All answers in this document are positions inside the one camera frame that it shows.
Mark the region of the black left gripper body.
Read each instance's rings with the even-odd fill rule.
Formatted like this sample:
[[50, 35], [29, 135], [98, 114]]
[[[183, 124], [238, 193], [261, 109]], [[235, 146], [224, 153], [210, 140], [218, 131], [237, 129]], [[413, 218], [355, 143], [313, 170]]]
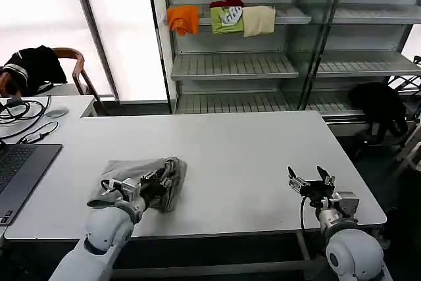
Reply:
[[140, 177], [140, 196], [144, 199], [154, 199], [162, 197], [167, 193], [167, 188], [160, 186], [160, 179], [163, 176], [164, 169], [153, 170]]

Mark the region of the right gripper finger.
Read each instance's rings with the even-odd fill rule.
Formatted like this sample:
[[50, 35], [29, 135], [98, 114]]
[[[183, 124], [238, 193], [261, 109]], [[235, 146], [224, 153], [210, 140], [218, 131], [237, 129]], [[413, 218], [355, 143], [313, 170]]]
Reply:
[[324, 168], [322, 168], [321, 166], [317, 166], [316, 167], [317, 172], [319, 173], [319, 176], [321, 177], [321, 181], [319, 181], [319, 185], [322, 186], [323, 188], [330, 188], [330, 189], [334, 189], [334, 182], [335, 182], [335, 177], [331, 176], [328, 171]]
[[304, 187], [308, 186], [308, 182], [300, 177], [298, 177], [294, 170], [288, 166], [287, 167], [288, 175], [288, 185], [297, 193], [300, 193]]

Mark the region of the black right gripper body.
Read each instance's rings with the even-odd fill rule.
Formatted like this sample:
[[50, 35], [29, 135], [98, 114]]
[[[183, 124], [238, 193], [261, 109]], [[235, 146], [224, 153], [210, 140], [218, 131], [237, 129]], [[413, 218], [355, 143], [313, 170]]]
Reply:
[[310, 199], [311, 207], [322, 207], [323, 200], [332, 197], [335, 186], [323, 180], [311, 180], [301, 186], [301, 196]]

